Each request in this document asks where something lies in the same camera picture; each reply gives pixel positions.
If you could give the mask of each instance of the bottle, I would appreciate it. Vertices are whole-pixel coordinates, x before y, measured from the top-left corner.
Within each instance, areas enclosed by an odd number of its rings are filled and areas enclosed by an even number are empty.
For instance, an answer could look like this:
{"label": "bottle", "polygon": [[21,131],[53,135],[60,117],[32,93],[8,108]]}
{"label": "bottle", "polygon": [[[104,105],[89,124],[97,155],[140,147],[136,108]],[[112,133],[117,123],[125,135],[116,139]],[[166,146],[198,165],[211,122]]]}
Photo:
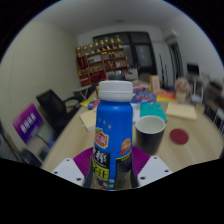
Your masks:
{"label": "bottle", "polygon": [[119,190],[132,166],[133,85],[128,81],[102,81],[98,95],[92,183],[96,189]]}

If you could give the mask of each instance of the wall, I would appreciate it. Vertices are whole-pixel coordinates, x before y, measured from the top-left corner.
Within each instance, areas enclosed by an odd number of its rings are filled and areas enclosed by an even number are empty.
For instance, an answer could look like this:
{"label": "wall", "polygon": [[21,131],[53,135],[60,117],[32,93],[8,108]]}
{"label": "wall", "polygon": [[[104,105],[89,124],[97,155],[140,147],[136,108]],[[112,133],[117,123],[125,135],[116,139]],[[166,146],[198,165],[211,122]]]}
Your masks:
{"label": "wall", "polygon": [[200,74],[210,74],[218,81],[224,78],[223,64],[214,45],[192,19],[183,14],[168,21],[161,29],[163,33],[170,29],[176,31],[184,74],[187,73],[187,63],[197,63]]}
{"label": "wall", "polygon": [[[35,97],[50,88],[64,100],[80,87],[76,43],[76,38],[62,29],[31,21],[8,48],[0,65],[0,119],[19,149],[25,145],[12,120],[30,103],[39,109]],[[51,133],[45,122],[41,134],[48,139]]]}
{"label": "wall", "polygon": [[120,25],[120,26],[110,26],[101,29],[92,30],[90,32],[81,34],[77,36],[77,41],[79,46],[83,46],[85,44],[89,44],[93,41],[93,37],[114,33],[114,32],[128,32],[128,31],[140,31],[140,32],[148,32],[150,39],[152,41],[152,46],[154,50],[154,55],[156,59],[156,67],[157,74],[162,79],[162,69],[161,62],[159,59],[159,54],[161,54],[163,61],[163,70],[165,73],[165,64],[167,65],[167,75],[169,79],[169,85],[173,84],[173,70],[172,70],[172,62],[169,55],[169,49],[167,44],[163,41],[163,33],[160,28],[153,26],[145,26],[145,25]]}

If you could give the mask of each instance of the black cup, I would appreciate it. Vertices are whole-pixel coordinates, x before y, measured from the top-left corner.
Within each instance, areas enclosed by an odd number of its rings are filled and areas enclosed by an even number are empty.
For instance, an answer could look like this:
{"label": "black cup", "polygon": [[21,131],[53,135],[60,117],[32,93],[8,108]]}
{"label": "black cup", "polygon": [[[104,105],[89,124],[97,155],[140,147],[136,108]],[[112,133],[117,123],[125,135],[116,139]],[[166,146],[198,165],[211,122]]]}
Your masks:
{"label": "black cup", "polygon": [[166,127],[165,121],[157,116],[144,116],[136,123],[135,146],[147,153],[154,155],[159,148]]}

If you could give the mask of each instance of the red circle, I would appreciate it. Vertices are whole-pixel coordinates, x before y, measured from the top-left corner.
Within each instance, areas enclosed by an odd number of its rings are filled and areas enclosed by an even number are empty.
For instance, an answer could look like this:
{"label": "red circle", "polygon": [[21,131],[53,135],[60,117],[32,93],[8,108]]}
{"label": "red circle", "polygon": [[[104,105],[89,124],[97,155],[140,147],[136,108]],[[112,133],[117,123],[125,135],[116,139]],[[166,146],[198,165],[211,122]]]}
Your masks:
{"label": "red circle", "polygon": [[189,136],[186,131],[181,129],[173,129],[170,132],[170,138],[178,145],[184,145],[188,142]]}

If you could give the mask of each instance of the wooden table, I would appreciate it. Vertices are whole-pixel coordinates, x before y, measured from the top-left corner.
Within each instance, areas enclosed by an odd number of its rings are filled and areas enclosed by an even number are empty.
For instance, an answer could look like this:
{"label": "wooden table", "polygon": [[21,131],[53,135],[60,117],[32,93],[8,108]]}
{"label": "wooden table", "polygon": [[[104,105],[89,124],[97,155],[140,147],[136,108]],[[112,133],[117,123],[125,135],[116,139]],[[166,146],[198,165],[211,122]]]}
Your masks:
{"label": "wooden table", "polygon": [[[166,111],[168,103],[164,102],[161,105]],[[88,132],[79,118],[86,110],[84,107],[80,108],[64,129],[45,159],[42,169],[51,172],[64,158],[74,158],[82,151],[93,147],[95,132]],[[221,154],[223,139],[217,127],[201,111],[197,110],[197,115],[196,121],[167,116],[167,125],[157,155],[173,172],[190,165],[216,160]],[[170,140],[169,133],[175,128],[184,129],[189,133],[189,141],[185,145],[176,145]],[[133,145],[135,140],[133,125]],[[125,188],[131,188],[130,182]]]}

